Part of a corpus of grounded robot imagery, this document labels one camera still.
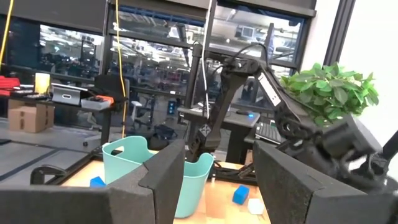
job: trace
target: red object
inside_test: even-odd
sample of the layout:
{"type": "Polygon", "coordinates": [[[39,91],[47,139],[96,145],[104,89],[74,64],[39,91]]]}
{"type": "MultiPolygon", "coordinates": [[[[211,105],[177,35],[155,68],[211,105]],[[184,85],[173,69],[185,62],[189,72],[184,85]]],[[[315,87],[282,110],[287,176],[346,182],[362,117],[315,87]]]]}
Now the red object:
{"type": "Polygon", "coordinates": [[[4,76],[0,76],[0,95],[9,96],[11,91],[14,90],[14,87],[19,86],[18,78],[6,78],[4,76]]]}

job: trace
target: table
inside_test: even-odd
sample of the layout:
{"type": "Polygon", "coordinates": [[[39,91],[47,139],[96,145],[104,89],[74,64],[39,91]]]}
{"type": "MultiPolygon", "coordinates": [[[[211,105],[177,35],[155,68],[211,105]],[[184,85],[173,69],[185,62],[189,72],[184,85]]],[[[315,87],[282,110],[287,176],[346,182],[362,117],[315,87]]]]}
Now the table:
{"type": "MultiPolygon", "coordinates": [[[[221,165],[230,169],[239,169],[241,167],[241,165],[226,162],[222,162],[221,165]]],[[[104,165],[103,162],[92,161],[64,182],[63,186],[88,187],[90,186],[90,180],[97,176],[104,179],[104,165]]],[[[188,218],[175,219],[174,223],[271,223],[267,210],[264,209],[262,215],[251,215],[248,212],[248,200],[246,200],[244,205],[237,205],[232,202],[233,193],[238,186],[239,184],[220,180],[206,183],[196,212],[188,218]]],[[[250,188],[249,198],[259,198],[262,200],[258,187],[248,187],[250,188]]]]}
{"type": "MultiPolygon", "coordinates": [[[[240,115],[235,113],[237,109],[231,108],[227,112],[221,128],[231,131],[228,142],[228,151],[226,155],[226,162],[234,164],[244,164],[246,160],[246,153],[251,148],[252,144],[245,141],[247,136],[255,135],[255,126],[260,118],[259,113],[253,113],[253,117],[240,115]]],[[[199,125],[205,124],[206,116],[202,116],[202,112],[190,108],[179,107],[178,112],[183,114],[184,119],[190,122],[188,143],[195,140],[196,131],[199,125]]]]}
{"type": "Polygon", "coordinates": [[[74,106],[74,105],[68,105],[68,104],[63,104],[63,103],[55,103],[50,100],[33,100],[29,98],[20,98],[20,97],[13,97],[13,96],[6,96],[6,95],[0,95],[0,98],[6,99],[6,100],[17,100],[17,101],[22,101],[28,105],[46,105],[46,106],[54,106],[54,107],[66,107],[66,108],[73,108],[76,110],[81,110],[85,112],[92,112],[92,113],[102,113],[103,114],[103,122],[101,124],[101,144],[103,145],[109,141],[109,133],[111,129],[111,118],[112,118],[112,110],[115,109],[115,106],[111,106],[109,108],[105,108],[102,110],[93,110],[93,109],[88,109],[88,108],[82,108],[81,106],[74,106]]]}

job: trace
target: artificial plant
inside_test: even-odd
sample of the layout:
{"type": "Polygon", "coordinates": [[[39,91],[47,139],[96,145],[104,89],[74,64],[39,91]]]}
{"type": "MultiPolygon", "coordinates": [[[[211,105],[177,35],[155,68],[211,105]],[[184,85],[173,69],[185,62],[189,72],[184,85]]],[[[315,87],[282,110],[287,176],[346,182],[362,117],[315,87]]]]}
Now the artificial plant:
{"type": "Polygon", "coordinates": [[[373,73],[347,72],[338,63],[282,77],[281,84],[296,100],[305,105],[319,126],[340,119],[345,114],[360,115],[369,105],[379,103],[374,89],[373,73]]]}

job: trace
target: teal basket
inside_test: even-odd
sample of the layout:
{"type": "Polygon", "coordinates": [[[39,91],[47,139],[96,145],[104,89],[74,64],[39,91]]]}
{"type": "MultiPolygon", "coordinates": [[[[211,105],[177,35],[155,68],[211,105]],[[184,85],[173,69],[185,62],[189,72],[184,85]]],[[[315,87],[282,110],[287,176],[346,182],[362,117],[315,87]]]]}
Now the teal basket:
{"type": "MultiPolygon", "coordinates": [[[[102,151],[106,184],[130,173],[154,155],[149,152],[147,141],[141,136],[129,136],[105,144],[102,151]],[[115,149],[123,152],[113,156],[111,153],[115,149]]],[[[213,162],[214,158],[209,153],[202,154],[195,163],[185,162],[176,218],[189,217],[197,209],[213,162]]]]}

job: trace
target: blue cube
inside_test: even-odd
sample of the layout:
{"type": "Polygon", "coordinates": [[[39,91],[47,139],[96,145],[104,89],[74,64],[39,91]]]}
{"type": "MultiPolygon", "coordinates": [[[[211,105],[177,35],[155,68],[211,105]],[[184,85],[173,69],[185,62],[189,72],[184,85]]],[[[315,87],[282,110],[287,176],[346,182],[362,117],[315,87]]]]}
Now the blue cube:
{"type": "Polygon", "coordinates": [[[90,187],[105,187],[105,182],[100,177],[94,177],[90,180],[90,187]]]}
{"type": "Polygon", "coordinates": [[[249,188],[240,185],[238,189],[235,190],[232,201],[239,205],[243,205],[244,201],[248,198],[248,196],[249,196],[249,188]]]}

